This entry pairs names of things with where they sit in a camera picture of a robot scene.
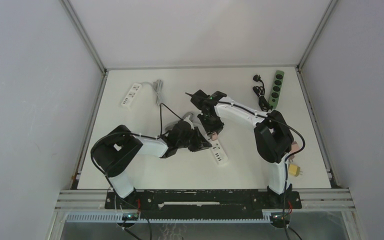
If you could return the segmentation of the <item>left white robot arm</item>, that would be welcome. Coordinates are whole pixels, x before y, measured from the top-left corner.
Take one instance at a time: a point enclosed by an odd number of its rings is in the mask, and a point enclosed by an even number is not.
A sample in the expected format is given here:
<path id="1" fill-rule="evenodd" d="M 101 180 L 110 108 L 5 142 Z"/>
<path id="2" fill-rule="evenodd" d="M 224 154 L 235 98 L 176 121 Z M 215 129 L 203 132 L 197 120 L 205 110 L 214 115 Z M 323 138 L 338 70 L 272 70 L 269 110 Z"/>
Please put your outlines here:
<path id="1" fill-rule="evenodd" d="M 211 147 L 199 128 L 186 120 L 178 121 L 157 137 L 133 133 L 119 125 L 93 145 L 90 158 L 117 195 L 118 204 L 129 209 L 135 205 L 137 196 L 127 168 L 137 155 L 166 159 L 179 149 L 194 153 Z"/>

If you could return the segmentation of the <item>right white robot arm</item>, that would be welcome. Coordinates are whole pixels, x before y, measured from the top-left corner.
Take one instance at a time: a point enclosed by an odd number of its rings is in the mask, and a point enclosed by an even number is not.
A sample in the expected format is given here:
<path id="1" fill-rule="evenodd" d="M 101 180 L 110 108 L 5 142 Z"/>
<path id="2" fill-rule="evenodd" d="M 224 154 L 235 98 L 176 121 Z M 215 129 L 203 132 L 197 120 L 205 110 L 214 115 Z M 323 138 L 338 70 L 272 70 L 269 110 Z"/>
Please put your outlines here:
<path id="1" fill-rule="evenodd" d="M 302 135 L 287 125 L 283 115 L 273 110 L 258 111 L 234 101 L 225 93 L 216 91 L 212 95 L 199 90 L 191 95 L 190 101 L 200 110 L 198 119 L 208 137 L 214 138 L 224 128 L 224 119 L 250 127 L 254 133 L 255 145 L 260 157 L 269 163 L 267 188 L 269 203 L 282 208 L 289 201 L 287 191 L 292 184 L 288 177 L 289 158 L 301 152 L 292 150 L 293 134 Z"/>

